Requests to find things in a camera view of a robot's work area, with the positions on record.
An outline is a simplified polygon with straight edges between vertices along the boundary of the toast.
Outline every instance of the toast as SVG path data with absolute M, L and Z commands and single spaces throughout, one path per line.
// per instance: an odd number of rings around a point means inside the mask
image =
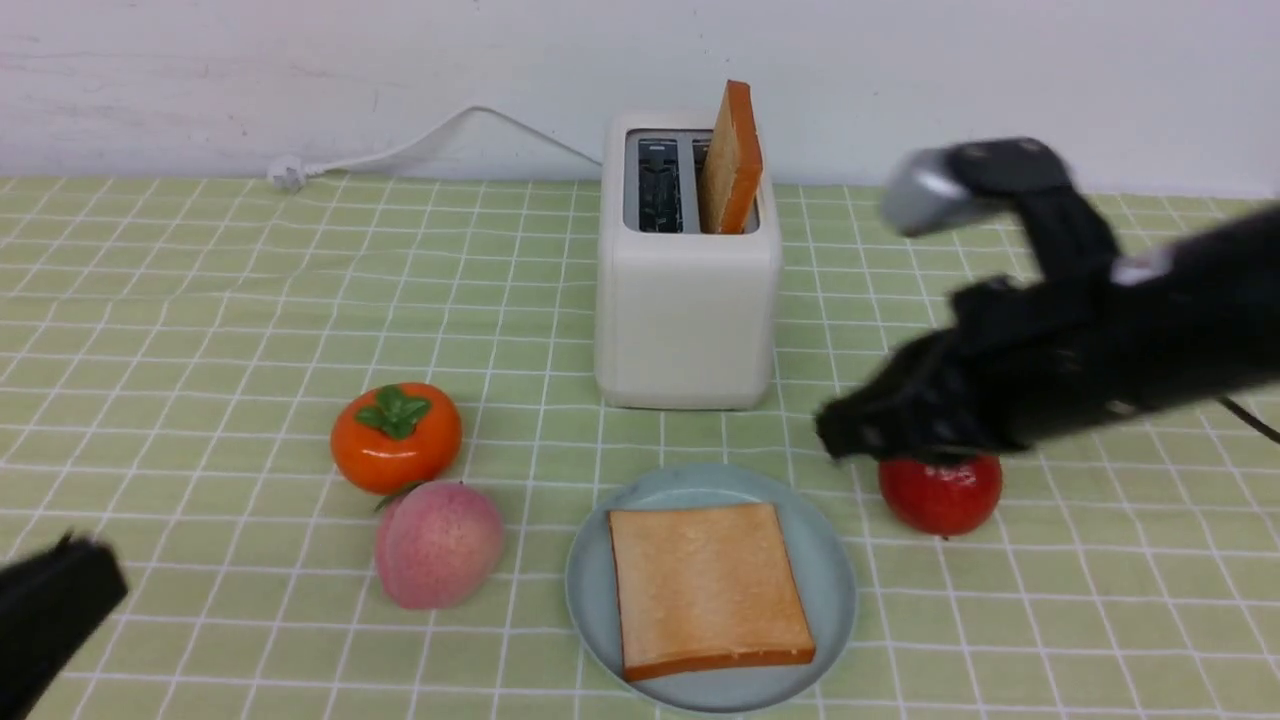
M 719 114 L 698 182 L 698 215 L 707 234 L 741 234 L 764 174 L 764 156 L 755 129 L 751 87 L 724 85 Z
M 813 661 L 772 503 L 613 510 L 608 519 L 623 680 Z

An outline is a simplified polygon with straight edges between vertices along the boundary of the orange persimmon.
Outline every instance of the orange persimmon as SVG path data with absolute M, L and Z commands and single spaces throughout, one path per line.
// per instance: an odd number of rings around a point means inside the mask
M 385 498 L 434 480 L 462 448 L 462 416 L 440 388 L 394 383 L 351 401 L 329 434 L 329 451 L 351 484 Z

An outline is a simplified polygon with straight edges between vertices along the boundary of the cable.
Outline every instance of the cable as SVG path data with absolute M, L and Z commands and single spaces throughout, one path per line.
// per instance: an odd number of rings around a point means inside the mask
M 521 128 L 525 128 L 526 131 L 532 132 L 534 135 L 538 135 L 541 138 L 544 138 L 544 140 L 547 140 L 547 141 L 549 141 L 549 142 L 552 142 L 554 145 L 558 145 L 559 147 L 563 147 L 564 150 L 568 150 L 570 152 L 572 152 L 572 154 L 575 154 L 575 155 L 577 155 L 580 158 L 590 160 L 591 163 L 595 163 L 596 165 L 602 165 L 603 164 L 602 160 L 599 158 L 596 158 L 595 155 L 593 155 L 590 152 L 585 152 L 585 151 L 582 151 L 582 150 L 580 150 L 577 147 L 573 147 L 572 145 L 568 145 L 567 142 L 564 142 L 564 141 L 562 141 L 562 140 L 552 136 L 550 133 L 543 132 L 543 131 L 540 131 L 540 129 L 530 126 L 529 123 L 525 123 L 522 120 L 518 120 L 518 119 L 513 118 L 512 115 L 509 115 L 507 113 L 503 113 L 502 110 L 497 110 L 494 108 L 490 108 L 489 105 L 467 105 L 467 106 L 465 106 L 465 108 L 462 108 L 460 110 L 454 110 L 451 115 L 448 115 L 447 118 L 444 118 L 439 123 L 436 123 L 436 124 L 431 126 L 430 128 L 428 128 L 426 132 L 424 132 L 422 135 L 420 135 L 416 138 L 411 140 L 410 142 L 406 142 L 404 145 L 401 145 L 399 147 L 393 147 L 390 150 L 387 150 L 387 151 L 383 151 L 383 152 L 376 152 L 374 155 L 366 155 L 364 158 L 352 158 L 352 159 L 348 159 L 348 160 L 337 160 L 337 161 L 330 161 L 330 163 L 303 163 L 302 159 L 298 158 L 298 156 L 296 156 L 296 155 L 283 155 L 283 156 L 276 158 L 275 160 L 271 161 L 271 165 L 266 170 L 266 177 L 268 177 L 268 179 L 271 181 L 271 184 L 274 184 L 278 190 L 287 190 L 289 192 L 297 192 L 297 191 L 302 190 L 302 187 L 305 184 L 307 184 L 307 179 L 308 178 L 323 176 L 324 173 L 328 173 L 328 172 L 332 172 L 332 170 L 352 169 L 352 168 L 356 168 L 358 165 L 367 165 L 370 163 L 378 163 L 378 161 L 381 161 L 381 160 L 387 160 L 387 159 L 389 159 L 389 158 L 392 158 L 394 155 L 399 155 L 401 152 L 404 152 L 410 147 L 413 147 L 415 145 L 425 141 L 428 137 L 431 137 L 438 131 L 440 131 L 442 128 L 444 128 L 444 126 L 452 123 L 457 118 L 460 118 L 460 117 L 462 117 L 462 115 L 465 115 L 467 113 L 471 113 L 471 111 L 490 113 L 493 115 L 498 115 L 499 118 L 503 118 L 507 122 L 511 122 L 511 123 L 513 123 L 513 124 L 516 124 L 516 126 L 518 126 Z
M 1222 407 L 1226 407 L 1231 415 L 1239 418 L 1245 425 L 1258 430 L 1271 442 L 1280 443 L 1280 432 L 1276 432 L 1275 428 L 1263 423 L 1257 415 L 1242 407 L 1239 402 L 1231 400 L 1230 397 L 1220 397 L 1217 401 L 1221 402 Z

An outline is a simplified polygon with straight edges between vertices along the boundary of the bread crust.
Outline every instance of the bread crust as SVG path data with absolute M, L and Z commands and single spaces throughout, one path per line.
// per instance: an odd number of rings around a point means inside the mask
M 622 670 L 622 679 L 628 683 L 654 680 L 680 673 L 701 673 L 705 670 L 730 670 L 735 667 L 782 667 L 787 665 L 808 665 L 813 662 L 817 648 L 797 650 L 758 650 L 753 652 L 717 652 L 690 657 L 672 657 L 658 662 L 635 665 Z

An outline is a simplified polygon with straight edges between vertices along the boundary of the green leaf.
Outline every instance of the green leaf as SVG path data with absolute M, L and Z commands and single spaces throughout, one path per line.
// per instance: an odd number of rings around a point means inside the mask
M 399 407 L 404 402 L 404 391 L 397 384 L 387 384 L 378 388 L 378 405 L 388 415 L 398 415 Z
M 426 414 L 431 410 L 431 401 L 424 397 L 412 397 L 401 409 L 401 419 L 406 423 L 417 425 L 417 423 L 426 418 Z
M 383 428 L 383 432 L 390 436 L 392 439 L 404 439 L 411 434 L 413 434 L 415 429 L 416 425 L 413 425 L 413 423 L 408 423 L 404 420 L 392 420 L 390 423 L 387 424 L 387 427 Z
M 356 421 L 374 429 L 381 429 L 387 424 L 387 414 L 376 405 L 369 405 L 356 411 Z

